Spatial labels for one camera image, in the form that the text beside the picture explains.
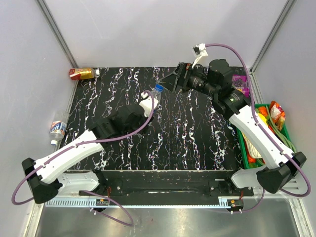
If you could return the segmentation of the blue bottle cap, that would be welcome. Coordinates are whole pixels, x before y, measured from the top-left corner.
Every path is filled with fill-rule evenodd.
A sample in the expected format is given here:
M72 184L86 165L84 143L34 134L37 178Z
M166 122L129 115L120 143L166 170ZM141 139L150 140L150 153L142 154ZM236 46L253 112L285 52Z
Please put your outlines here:
M161 86L160 84L156 84L155 85L155 90L159 91L159 92L162 92L163 91L163 86Z

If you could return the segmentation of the Pepsi plastic bottle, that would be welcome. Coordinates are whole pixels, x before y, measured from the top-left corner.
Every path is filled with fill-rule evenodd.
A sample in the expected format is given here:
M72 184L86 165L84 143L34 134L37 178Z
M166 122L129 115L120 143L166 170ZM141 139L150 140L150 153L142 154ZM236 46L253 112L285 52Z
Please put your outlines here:
M158 108L160 101L161 101L161 94L162 92L156 91L155 89L152 90L152 95L154 97L153 102L154 102L154 111Z

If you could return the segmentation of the clear water bottle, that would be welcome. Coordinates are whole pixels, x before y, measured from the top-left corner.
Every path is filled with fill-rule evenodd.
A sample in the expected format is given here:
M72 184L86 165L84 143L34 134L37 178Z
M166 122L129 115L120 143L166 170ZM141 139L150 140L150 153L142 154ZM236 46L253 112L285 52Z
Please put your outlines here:
M69 113L60 110L57 111L54 119L52 121L50 131L49 131L49 138L51 140L50 144L53 146L57 146L58 143L64 138L67 128L67 122L69 118Z

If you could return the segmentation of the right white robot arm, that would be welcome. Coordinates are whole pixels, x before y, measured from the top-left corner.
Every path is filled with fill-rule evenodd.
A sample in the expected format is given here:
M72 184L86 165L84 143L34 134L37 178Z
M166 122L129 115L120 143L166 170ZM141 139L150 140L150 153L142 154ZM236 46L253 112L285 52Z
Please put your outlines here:
M211 61L207 72L200 64L180 62L158 83L171 92L193 89L209 96L214 110L240 130L262 156L263 166L239 170L225 182L228 194L237 195L251 186L275 194L297 175L307 158L302 152L293 152L264 124L252 110L250 98L232 87L233 74L225 59Z

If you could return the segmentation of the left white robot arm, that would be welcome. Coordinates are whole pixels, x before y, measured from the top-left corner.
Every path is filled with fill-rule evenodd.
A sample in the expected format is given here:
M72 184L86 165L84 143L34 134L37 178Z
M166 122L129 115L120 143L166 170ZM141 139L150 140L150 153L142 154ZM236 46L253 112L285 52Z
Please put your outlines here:
M107 183L95 172L88 177L64 178L62 175L74 164L100 152L108 143L121 141L143 131L151 122L154 106L147 103L119 108L106 118L98 120L78 138L56 152L34 160L22 161L25 181L36 204L45 203L66 192L92 191L102 195Z

